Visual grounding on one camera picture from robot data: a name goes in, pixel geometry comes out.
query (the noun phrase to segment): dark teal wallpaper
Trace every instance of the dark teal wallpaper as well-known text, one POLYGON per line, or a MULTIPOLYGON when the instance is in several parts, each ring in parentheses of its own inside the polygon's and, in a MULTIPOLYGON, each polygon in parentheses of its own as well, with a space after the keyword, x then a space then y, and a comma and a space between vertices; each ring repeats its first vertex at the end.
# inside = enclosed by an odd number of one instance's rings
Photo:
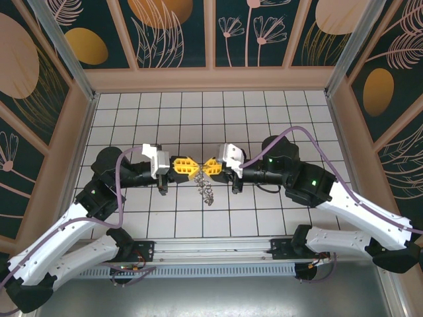
POLYGON ((422 218, 423 112, 379 151, 385 175, 401 214, 422 218))
POLYGON ((0 119, 0 236, 15 239, 44 156, 0 119))
POLYGON ((282 66, 298 4, 216 0, 216 67, 282 66))
POLYGON ((403 1, 352 83, 376 141, 423 93, 423 3, 403 1))
POLYGON ((140 68, 205 67, 203 0, 119 0, 140 68))
POLYGON ((367 1, 312 0, 292 66, 334 66, 367 1))
POLYGON ((84 69, 129 68, 106 0, 46 3, 84 69))
POLYGON ((49 144, 69 87, 11 0, 0 30, 0 103, 49 144))
POLYGON ((353 69, 357 65, 357 62, 361 58, 364 49, 367 47, 371 38, 375 34, 377 28, 381 24, 381 21, 383 20, 383 17, 385 16, 386 11, 388 11, 389 7, 392 5, 392 2, 393 2, 393 0, 386 0, 385 5, 383 6, 382 13, 379 15, 379 18, 376 20, 375 24, 371 28, 370 33, 367 35, 367 38, 364 41, 363 45, 361 46, 360 50, 358 51, 357 56, 353 59, 351 65, 350 65, 350 68, 348 68, 348 70, 346 71, 347 76, 350 76, 351 72, 353 71, 353 69))

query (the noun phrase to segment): metal chain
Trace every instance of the metal chain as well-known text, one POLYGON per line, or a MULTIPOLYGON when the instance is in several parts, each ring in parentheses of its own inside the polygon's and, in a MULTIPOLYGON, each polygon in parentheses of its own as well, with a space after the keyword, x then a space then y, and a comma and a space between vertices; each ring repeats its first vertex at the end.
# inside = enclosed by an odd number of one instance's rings
POLYGON ((209 206, 214 202, 214 194, 212 190, 211 183, 204 178, 203 168, 207 166, 201 166, 199 173, 195 175, 194 181, 197 184, 198 192, 203 197, 204 203, 207 203, 209 206))

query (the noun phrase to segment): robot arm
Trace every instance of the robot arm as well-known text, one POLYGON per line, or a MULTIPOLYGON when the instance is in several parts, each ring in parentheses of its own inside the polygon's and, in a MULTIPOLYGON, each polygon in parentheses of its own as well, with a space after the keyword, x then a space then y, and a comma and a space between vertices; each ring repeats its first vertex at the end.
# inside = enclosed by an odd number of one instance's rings
MULTIPOLYGON (((105 221, 117 209, 115 167, 121 154, 116 147, 103 149, 91 166, 93 179, 77 195, 75 203, 34 244, 9 261, 0 262, 0 282, 19 267, 6 281, 5 287, 23 312, 42 306, 54 291, 82 271, 106 261, 125 261, 133 252, 134 241, 119 228, 109 229, 98 240, 65 255, 85 232, 96 225, 90 219, 105 221), (72 219, 87 220, 67 225, 72 219), (48 239, 24 265, 20 265, 26 255, 53 232, 57 232, 54 238, 48 239)), ((122 188, 156 185, 159 192, 166 195, 168 183, 187 182, 195 168, 198 169, 188 157, 169 158, 168 152, 162 151, 160 146, 144 144, 142 154, 149 157, 150 162, 130 164, 126 157, 123 159, 120 166, 122 188)))
MULTIPOLYGON (((266 148, 276 136, 264 140, 266 148)), ((404 273, 418 263, 420 247, 416 237, 408 230, 413 228, 410 220, 394 215, 380 206, 359 196, 355 203, 335 175, 320 166, 301 162, 298 146, 282 138, 260 160, 248 167, 243 150, 232 144, 224 144, 219 151, 217 162, 221 164, 218 175, 210 175, 217 182, 232 182, 232 192, 241 193, 244 184, 274 184, 283 186, 285 194, 294 202, 316 207, 335 214, 362 231, 324 230, 309 225, 300 225, 292 240, 298 254, 336 252, 338 254, 364 256, 395 273, 404 273), (367 205, 381 216, 388 217, 397 226, 366 211, 367 205)))

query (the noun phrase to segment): white tile floor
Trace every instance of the white tile floor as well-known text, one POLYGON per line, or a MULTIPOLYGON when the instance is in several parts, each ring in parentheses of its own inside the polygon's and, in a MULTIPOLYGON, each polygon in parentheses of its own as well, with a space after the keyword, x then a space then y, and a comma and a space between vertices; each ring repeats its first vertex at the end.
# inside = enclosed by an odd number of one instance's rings
MULTIPOLYGON (((230 142, 254 157, 266 137, 292 125, 300 125, 316 137, 349 181, 322 91, 102 94, 75 192, 91 179, 90 165, 109 145, 125 150, 142 143, 160 143, 170 155, 206 162, 217 155, 220 143, 230 142)), ((299 146, 302 160, 327 168, 304 134, 295 131, 288 139, 299 146)), ((140 153, 129 158, 132 162, 145 160, 140 153)), ((351 228, 334 215, 294 203, 283 191, 268 194, 256 186, 245 186, 242 194, 233 195, 228 186, 212 184, 215 201, 210 207, 203 204, 193 182, 171 185, 165 197, 156 188, 127 189, 124 228, 134 238, 285 235, 293 234, 299 224, 351 228)), ((108 221, 116 222, 116 214, 108 221)), ((96 227, 84 238, 98 238, 105 230, 96 227)))

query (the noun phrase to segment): flower illustration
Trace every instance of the flower illustration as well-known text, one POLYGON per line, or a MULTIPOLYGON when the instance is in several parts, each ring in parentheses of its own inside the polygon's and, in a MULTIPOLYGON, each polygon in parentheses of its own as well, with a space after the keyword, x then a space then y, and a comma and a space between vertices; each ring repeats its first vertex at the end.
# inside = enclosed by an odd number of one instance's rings
POLYGON ((291 0, 278 0, 278 1, 271 1, 271 0, 247 0, 247 5, 250 8, 259 8, 259 7, 275 7, 277 5, 286 5, 290 3, 291 0))
POLYGON ((13 161, 18 151, 19 138, 11 133, 9 141, 6 133, 0 132, 0 170, 10 172, 13 169, 13 161))
POLYGON ((278 43, 286 40, 286 32, 282 32, 285 28, 284 18, 268 18, 263 24, 263 17, 254 19, 254 31, 258 43, 257 66, 260 66, 260 51, 264 44, 278 43))
POLYGON ((260 7, 276 7, 278 5, 287 5, 290 2, 291 0, 247 0, 247 5, 250 7, 250 9, 249 16, 247 18, 247 35, 245 36, 245 67, 248 67, 249 65, 249 34, 252 10, 260 7))
POLYGON ((220 18, 219 26, 223 33, 223 36, 225 37, 227 60, 229 62, 229 66, 232 67, 231 57, 229 56, 229 47, 227 45, 227 39, 232 36, 238 36, 238 35, 244 34, 245 30, 244 28, 241 28, 242 23, 239 20, 239 17, 228 18, 227 21, 226 21, 226 18, 220 18))
MULTIPOLYGON (((4 131, 0 132, 0 171, 13 172, 21 178, 35 183, 35 180, 32 180, 31 178, 26 177, 25 175, 22 175, 13 169, 13 162, 18 151, 18 144, 19 138, 15 134, 11 133, 9 139, 7 139, 6 133, 4 131)), ((31 197, 31 195, 28 195, 3 183, 0 183, 0 187, 26 198, 31 197)))

